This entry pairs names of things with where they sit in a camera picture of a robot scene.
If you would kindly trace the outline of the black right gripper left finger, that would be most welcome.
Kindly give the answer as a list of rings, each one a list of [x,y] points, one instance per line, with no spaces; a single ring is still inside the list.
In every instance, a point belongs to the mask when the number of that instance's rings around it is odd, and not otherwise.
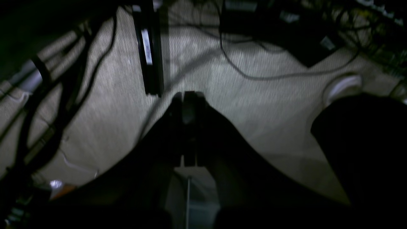
[[[171,229],[164,208],[174,167],[181,162],[182,93],[134,149],[109,171],[51,202],[49,229]]]

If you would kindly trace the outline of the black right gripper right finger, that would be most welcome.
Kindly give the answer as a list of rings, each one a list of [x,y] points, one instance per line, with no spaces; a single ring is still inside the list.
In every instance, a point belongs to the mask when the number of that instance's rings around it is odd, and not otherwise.
[[[344,229],[350,207],[297,183],[262,158],[200,92],[183,97],[184,165],[206,168],[220,211],[215,229]]]

